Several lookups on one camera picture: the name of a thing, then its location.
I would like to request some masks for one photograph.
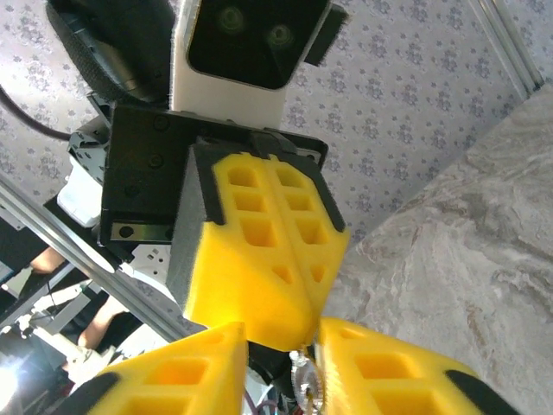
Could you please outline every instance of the rectangular hole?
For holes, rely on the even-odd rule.
[[[327,231],[320,220],[296,219],[296,226],[303,242],[308,245],[324,245],[328,242]]]
[[[244,186],[246,188],[256,188],[257,179],[252,169],[245,167],[235,167],[228,172],[230,184],[235,186]]]
[[[265,203],[261,195],[234,192],[233,196],[236,209],[248,212],[265,212]]]
[[[183,358],[164,361],[146,379],[147,385],[198,385],[207,370],[207,361]]]
[[[175,396],[136,396],[117,415],[186,415],[188,400]]]
[[[277,246],[275,233],[270,220],[242,218],[240,220],[246,242],[252,246]]]
[[[421,389],[373,391],[382,415],[446,415],[449,413],[431,391]]]
[[[365,379],[412,379],[409,362],[399,354],[362,354],[355,364]]]
[[[313,205],[311,204],[311,199],[307,195],[285,195],[286,201],[290,210],[297,211],[311,211],[313,210]]]
[[[280,184],[289,188],[302,188],[303,180],[300,173],[293,169],[277,169],[276,175]]]

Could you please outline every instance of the white camera housing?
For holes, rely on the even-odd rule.
[[[201,0],[183,0],[173,32],[170,109],[202,117],[232,120],[254,128],[280,125],[286,88],[269,91],[195,72],[188,64],[188,44]]]

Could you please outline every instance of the metal frame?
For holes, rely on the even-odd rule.
[[[543,78],[526,49],[503,0],[469,0],[474,14],[498,54],[521,99],[543,85]]]
[[[136,286],[124,281],[121,271],[109,273],[95,264],[80,248],[86,245],[85,241],[46,208],[16,189],[4,173],[0,174],[0,204],[167,342],[188,335],[174,316],[148,301]]]
[[[48,294],[48,287],[51,289],[55,287],[69,272],[73,270],[74,266],[71,264],[66,264],[61,267],[48,281],[48,285],[40,288],[35,294],[29,296],[23,303],[21,303],[11,314],[5,317],[0,322],[0,327],[10,326],[15,323],[17,319],[23,314],[28,313],[35,303]]]

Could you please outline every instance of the person's leg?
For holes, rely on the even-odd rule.
[[[84,348],[95,349],[105,336],[113,318],[127,311],[114,297],[110,296],[98,310],[88,327],[80,334],[77,344]]]

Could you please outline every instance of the yellow foam pad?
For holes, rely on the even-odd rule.
[[[248,340],[290,351],[313,341],[349,240],[312,179],[276,157],[213,167],[223,226],[203,224],[185,316],[245,323]]]
[[[321,319],[317,360],[325,373],[325,415],[477,415],[445,374],[468,367],[388,335]]]
[[[121,380],[90,415],[239,415],[247,364],[241,322],[108,367]]]

